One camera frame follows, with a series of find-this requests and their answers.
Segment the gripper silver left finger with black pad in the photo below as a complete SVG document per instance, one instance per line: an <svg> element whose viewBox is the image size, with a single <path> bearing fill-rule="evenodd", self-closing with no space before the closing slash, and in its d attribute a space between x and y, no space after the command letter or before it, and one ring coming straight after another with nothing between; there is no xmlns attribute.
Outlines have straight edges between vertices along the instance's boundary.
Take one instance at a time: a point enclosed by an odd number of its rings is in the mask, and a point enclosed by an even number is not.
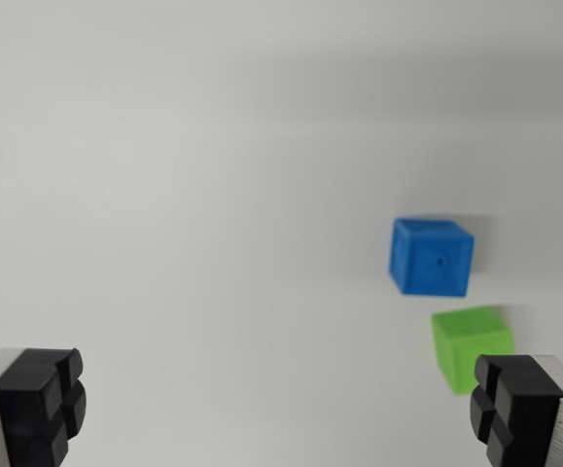
<svg viewBox="0 0 563 467"><path fill-rule="evenodd" d="M0 466L62 464L86 416L83 368L76 348L0 349Z"/></svg>

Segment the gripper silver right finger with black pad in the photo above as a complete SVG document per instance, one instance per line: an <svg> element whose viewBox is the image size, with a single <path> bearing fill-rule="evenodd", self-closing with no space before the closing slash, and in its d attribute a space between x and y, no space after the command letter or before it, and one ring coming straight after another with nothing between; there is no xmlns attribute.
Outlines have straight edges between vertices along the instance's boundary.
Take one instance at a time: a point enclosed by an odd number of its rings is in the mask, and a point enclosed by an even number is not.
<svg viewBox="0 0 563 467"><path fill-rule="evenodd" d="M493 466L563 466L563 363L551 355L481 355L470 401Z"/></svg>

